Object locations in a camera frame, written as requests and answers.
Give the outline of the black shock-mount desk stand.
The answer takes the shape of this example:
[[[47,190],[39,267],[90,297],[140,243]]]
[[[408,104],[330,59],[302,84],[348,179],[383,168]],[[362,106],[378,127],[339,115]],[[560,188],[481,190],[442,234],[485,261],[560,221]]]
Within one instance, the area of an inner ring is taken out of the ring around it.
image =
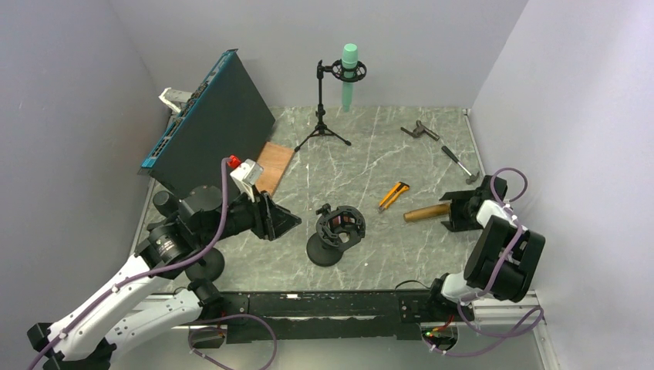
[[[329,203],[323,204],[315,213],[319,218],[315,233],[307,241],[306,254],[313,264],[330,267],[365,237],[365,218],[354,207],[342,205],[332,209]]]

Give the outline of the black clip desk mic stand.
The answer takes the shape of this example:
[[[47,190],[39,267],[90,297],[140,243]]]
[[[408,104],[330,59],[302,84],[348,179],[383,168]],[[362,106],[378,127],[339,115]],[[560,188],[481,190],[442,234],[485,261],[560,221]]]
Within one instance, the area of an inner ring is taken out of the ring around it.
[[[185,270],[190,281],[204,279],[216,281],[225,268],[224,255],[217,249],[212,248],[200,260]]]

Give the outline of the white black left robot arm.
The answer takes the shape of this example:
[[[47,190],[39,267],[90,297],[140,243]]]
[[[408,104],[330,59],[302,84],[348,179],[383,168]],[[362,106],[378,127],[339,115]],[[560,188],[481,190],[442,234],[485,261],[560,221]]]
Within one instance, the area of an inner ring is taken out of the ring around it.
[[[175,326],[210,324],[224,313],[214,282],[224,270],[216,243],[250,231],[273,241],[301,223],[266,192],[250,189],[228,200],[214,186],[185,198],[153,197],[161,220],[120,270],[64,318],[27,333],[44,369],[108,369],[124,352]]]

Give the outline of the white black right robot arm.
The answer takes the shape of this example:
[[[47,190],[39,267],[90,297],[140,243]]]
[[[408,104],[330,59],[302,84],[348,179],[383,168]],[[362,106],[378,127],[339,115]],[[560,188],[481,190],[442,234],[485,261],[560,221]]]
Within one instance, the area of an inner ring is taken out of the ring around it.
[[[527,294],[545,245],[545,237],[528,230],[505,200],[507,181],[486,175],[479,187],[445,193],[450,202],[449,231],[480,230],[464,269],[436,278],[425,299],[435,320],[459,315],[458,308],[487,294],[518,303]]]

